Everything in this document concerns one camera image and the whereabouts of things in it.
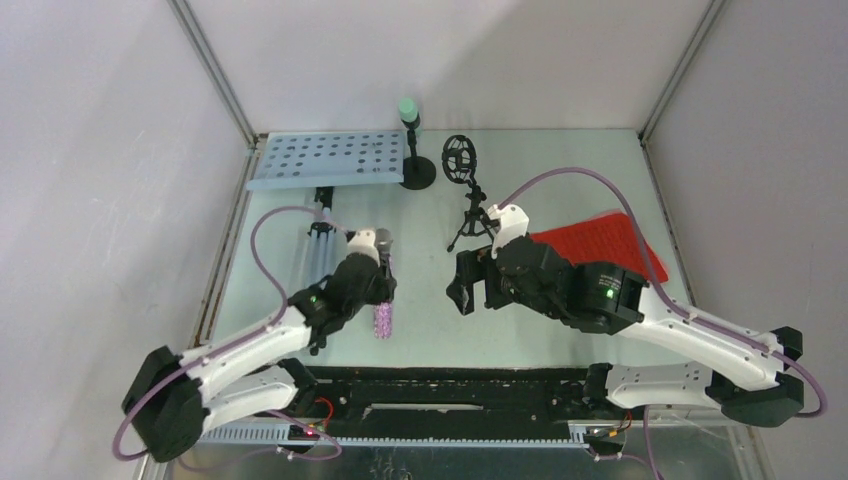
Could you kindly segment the black round base mic stand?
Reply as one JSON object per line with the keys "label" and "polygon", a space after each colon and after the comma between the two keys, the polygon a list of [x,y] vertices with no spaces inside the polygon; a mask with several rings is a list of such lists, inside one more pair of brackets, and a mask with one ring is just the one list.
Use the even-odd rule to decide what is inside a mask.
{"label": "black round base mic stand", "polygon": [[421,156],[417,149],[417,131],[421,120],[417,117],[413,121],[402,121],[406,127],[406,143],[409,155],[403,161],[403,181],[400,185],[413,191],[424,190],[430,187],[436,178],[435,165],[428,158]]}

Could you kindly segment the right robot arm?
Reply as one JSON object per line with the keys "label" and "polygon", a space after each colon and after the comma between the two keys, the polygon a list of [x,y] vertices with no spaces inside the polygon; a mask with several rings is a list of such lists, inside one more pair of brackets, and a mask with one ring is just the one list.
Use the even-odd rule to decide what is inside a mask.
{"label": "right robot arm", "polygon": [[463,315],[474,310],[478,282],[488,309],[518,304],[582,333],[644,341],[685,357],[676,365],[590,366],[581,402],[593,417],[671,404],[775,428],[804,407],[803,381],[786,372],[802,352],[803,337],[794,328],[758,332],[734,325],[664,297],[638,273],[609,262],[573,265],[529,236],[457,254],[446,294]]}

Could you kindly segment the light blue music stand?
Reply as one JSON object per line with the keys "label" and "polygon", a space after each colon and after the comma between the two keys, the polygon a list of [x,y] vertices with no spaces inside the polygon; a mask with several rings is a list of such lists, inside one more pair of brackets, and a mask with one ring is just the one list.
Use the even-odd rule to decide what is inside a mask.
{"label": "light blue music stand", "polygon": [[304,190],[312,193],[310,208],[319,213],[306,229],[295,252],[283,260],[298,268],[306,285],[332,274],[342,259],[337,244],[342,234],[330,225],[335,190],[339,187],[393,184],[403,180],[402,155],[406,134],[397,131],[271,133],[250,192]]}

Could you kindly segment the red sheet music page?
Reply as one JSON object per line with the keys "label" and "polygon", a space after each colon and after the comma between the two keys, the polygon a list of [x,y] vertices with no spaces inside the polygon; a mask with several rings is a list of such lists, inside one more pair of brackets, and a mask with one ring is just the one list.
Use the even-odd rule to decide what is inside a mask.
{"label": "red sheet music page", "polygon": [[579,223],[531,233],[530,237],[550,245],[572,264],[610,262],[648,278],[632,224],[622,211],[603,212]]}

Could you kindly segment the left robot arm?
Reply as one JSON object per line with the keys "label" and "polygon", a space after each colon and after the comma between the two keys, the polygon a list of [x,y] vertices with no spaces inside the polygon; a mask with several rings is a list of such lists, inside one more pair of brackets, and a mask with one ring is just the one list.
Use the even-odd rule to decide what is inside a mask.
{"label": "left robot arm", "polygon": [[363,307],[391,302],[396,285],[390,254],[350,253],[333,274],[219,346],[151,351],[121,404],[122,426],[133,428],[146,453],[166,463],[234,420],[281,410],[308,414],[316,403],[314,379],[294,353],[325,348]]}

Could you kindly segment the pink glitter microphone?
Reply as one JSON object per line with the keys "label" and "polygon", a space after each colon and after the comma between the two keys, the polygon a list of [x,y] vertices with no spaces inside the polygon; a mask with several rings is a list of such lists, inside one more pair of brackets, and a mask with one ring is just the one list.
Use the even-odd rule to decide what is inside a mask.
{"label": "pink glitter microphone", "polygon": [[377,339],[388,339],[392,335],[393,300],[396,280],[393,276],[391,254],[393,239],[384,228],[376,230],[375,245],[379,254],[380,277],[378,283],[378,303],[374,307],[374,335]]}

